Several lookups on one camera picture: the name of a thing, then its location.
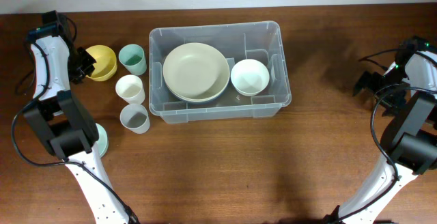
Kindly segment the white bowl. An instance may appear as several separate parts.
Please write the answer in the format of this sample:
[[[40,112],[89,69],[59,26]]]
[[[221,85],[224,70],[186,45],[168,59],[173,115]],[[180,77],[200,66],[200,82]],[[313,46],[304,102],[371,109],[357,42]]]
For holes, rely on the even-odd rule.
[[[259,94],[270,81],[267,67],[255,59],[243,59],[236,63],[230,77],[236,91],[243,96]]]

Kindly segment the mint green bowl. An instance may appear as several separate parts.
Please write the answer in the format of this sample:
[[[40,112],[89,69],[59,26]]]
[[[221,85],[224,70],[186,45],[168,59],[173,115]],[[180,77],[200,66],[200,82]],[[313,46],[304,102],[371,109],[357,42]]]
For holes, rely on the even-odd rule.
[[[109,148],[109,140],[106,130],[100,124],[96,124],[96,127],[98,129],[98,135],[99,135],[99,139],[97,140],[96,143],[98,146],[98,152],[100,158],[102,158],[106,154]]]

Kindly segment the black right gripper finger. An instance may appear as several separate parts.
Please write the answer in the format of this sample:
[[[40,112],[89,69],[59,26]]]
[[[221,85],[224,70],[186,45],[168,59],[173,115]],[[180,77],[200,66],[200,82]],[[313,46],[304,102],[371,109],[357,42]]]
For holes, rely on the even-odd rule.
[[[377,72],[370,73],[364,71],[359,80],[353,87],[353,96],[359,94],[362,90],[368,89],[371,93],[376,93],[383,86],[383,76]]]
[[[379,107],[383,107],[383,117],[396,116],[406,106],[405,89],[375,89],[373,95],[376,101],[380,101],[378,107],[374,106],[373,110],[377,111]]]

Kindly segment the beige bowl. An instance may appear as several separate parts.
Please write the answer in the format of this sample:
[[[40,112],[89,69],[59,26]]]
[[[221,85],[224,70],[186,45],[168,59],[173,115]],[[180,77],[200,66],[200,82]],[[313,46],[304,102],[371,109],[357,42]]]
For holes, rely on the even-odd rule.
[[[227,90],[228,86],[230,84],[230,80],[228,80],[228,82],[226,82],[226,84],[224,84],[223,87],[217,88],[217,87],[211,87],[210,89],[207,89],[206,91],[194,95],[192,98],[189,98],[188,96],[182,96],[180,94],[177,94],[176,91],[173,91],[171,88],[169,88],[169,91],[178,99],[182,100],[182,101],[186,101],[189,103],[194,103],[194,104],[201,104],[201,103],[207,103],[207,102],[212,102],[213,100],[218,99],[219,97],[221,97],[225,91]]]
[[[192,98],[207,89],[223,87],[230,79],[225,56],[216,48],[198,42],[173,49],[163,63],[168,88]]]

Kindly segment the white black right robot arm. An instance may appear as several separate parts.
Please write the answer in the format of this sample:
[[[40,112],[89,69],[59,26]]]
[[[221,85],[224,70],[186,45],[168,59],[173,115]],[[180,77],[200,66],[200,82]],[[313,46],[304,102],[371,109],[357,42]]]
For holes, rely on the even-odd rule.
[[[376,99],[370,131],[380,157],[371,174],[323,223],[377,223],[377,217],[409,182],[436,169],[436,47],[419,36],[393,49],[384,74],[364,72],[354,93],[369,90]]]

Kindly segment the dark blue bowl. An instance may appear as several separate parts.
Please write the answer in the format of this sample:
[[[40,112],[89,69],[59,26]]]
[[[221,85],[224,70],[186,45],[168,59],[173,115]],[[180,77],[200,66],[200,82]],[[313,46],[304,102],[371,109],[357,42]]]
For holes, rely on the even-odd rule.
[[[221,93],[216,94],[216,95],[214,95],[214,96],[212,96],[210,98],[204,98],[204,99],[200,99],[200,100],[195,100],[195,99],[192,99],[192,98],[184,98],[184,97],[179,96],[177,94],[175,96],[179,100],[184,101],[184,102],[188,102],[188,103],[191,103],[191,104],[208,104],[208,103],[219,101],[223,97],[224,93],[225,92],[222,91]]]

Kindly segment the yellow bowl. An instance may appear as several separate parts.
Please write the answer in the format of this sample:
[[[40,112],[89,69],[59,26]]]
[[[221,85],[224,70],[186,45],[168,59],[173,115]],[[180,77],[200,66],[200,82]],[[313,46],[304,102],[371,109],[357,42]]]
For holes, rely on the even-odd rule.
[[[96,60],[93,67],[95,70],[89,77],[93,81],[107,81],[117,71],[117,57],[115,52],[105,45],[94,45],[86,51]]]

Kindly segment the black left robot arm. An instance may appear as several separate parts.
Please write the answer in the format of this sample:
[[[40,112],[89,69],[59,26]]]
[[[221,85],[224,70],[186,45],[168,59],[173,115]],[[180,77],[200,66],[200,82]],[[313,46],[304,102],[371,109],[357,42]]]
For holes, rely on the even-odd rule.
[[[45,150],[57,157],[78,182],[97,223],[138,223],[132,209],[113,190],[104,170],[93,117],[70,89],[94,71],[95,59],[75,48],[60,23],[28,33],[36,64],[36,88],[21,114]]]

